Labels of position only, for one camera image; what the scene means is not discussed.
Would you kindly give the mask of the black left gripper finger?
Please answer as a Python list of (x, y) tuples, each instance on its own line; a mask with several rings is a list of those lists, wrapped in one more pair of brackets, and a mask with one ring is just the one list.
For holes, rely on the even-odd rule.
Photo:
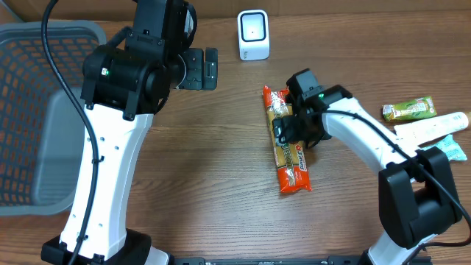
[(218, 49), (207, 47), (205, 49), (205, 70), (218, 69)]
[(207, 70), (202, 79), (202, 89), (206, 91), (213, 91), (216, 89), (218, 80), (217, 70)]

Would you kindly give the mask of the orange noodle packet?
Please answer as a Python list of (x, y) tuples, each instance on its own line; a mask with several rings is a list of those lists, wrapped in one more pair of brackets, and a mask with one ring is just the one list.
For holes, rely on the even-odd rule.
[(269, 86), (263, 87), (263, 103), (266, 109), (269, 133), (277, 169), (281, 193), (294, 193), (300, 189), (312, 191), (308, 167), (304, 155), (304, 142), (298, 141), (279, 145), (275, 140), (273, 121), (293, 113), (291, 104), (285, 97), (288, 89), (273, 91)]

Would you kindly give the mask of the white tube with gold cap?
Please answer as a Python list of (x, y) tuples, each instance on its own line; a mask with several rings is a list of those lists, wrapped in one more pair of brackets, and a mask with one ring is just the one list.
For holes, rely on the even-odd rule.
[(470, 112), (455, 112), (443, 116), (395, 125), (399, 138), (419, 146), (437, 138), (465, 130), (470, 125)]

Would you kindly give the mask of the green yellow snack packet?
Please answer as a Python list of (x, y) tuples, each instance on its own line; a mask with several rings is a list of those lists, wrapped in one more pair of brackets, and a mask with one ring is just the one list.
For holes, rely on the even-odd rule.
[(386, 121), (411, 121), (429, 119), (437, 115), (431, 96), (393, 105), (384, 105), (382, 115)]

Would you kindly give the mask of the teal snack packet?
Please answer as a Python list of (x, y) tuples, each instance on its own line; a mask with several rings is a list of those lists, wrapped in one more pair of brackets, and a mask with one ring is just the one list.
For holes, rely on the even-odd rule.
[(466, 161), (467, 156), (462, 150), (462, 148), (459, 146), (457, 142), (454, 141), (452, 135), (447, 135), (445, 136), (442, 140), (436, 142), (435, 144), (432, 144), (430, 146), (423, 147), (422, 150), (428, 150), (433, 147), (437, 147), (443, 153), (446, 154), (447, 158), (449, 161)]

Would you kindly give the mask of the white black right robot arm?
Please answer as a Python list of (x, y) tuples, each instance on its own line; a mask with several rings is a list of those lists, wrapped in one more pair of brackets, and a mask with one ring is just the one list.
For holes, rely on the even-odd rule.
[(311, 148), (334, 137), (378, 174), (384, 232), (362, 255), (350, 258), (351, 264), (428, 264), (417, 258), (418, 252), (435, 247), (433, 238), (461, 219), (470, 220), (445, 153), (400, 140), (345, 88), (290, 85), (263, 92), (279, 155), (290, 152), (291, 146)]

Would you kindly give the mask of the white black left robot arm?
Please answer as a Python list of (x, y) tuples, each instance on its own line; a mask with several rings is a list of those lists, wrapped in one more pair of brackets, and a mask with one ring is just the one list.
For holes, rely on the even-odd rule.
[(85, 125), (77, 187), (62, 233), (42, 247), (43, 261), (175, 262), (149, 235), (127, 228), (126, 213), (138, 154), (170, 91), (217, 85), (218, 52), (192, 47), (196, 28), (186, 1), (139, 0), (132, 26), (85, 58), (81, 95), (69, 95)]

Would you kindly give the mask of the white barcode scanner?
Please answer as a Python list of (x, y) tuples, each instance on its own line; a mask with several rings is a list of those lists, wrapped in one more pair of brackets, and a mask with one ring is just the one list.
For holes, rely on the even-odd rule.
[(264, 10), (238, 14), (238, 47), (243, 61), (265, 60), (270, 54), (269, 19)]

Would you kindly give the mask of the dark grey plastic basket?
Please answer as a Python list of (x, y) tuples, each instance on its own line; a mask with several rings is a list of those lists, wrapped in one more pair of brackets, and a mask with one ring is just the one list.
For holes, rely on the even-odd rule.
[(43, 52), (38, 22), (1, 25), (1, 215), (69, 208), (84, 124)]

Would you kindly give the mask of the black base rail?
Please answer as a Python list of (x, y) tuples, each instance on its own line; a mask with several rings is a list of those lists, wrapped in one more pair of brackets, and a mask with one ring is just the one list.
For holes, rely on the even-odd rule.
[(363, 255), (332, 255), (327, 258), (204, 259), (175, 258), (174, 265), (360, 265), (371, 264)]

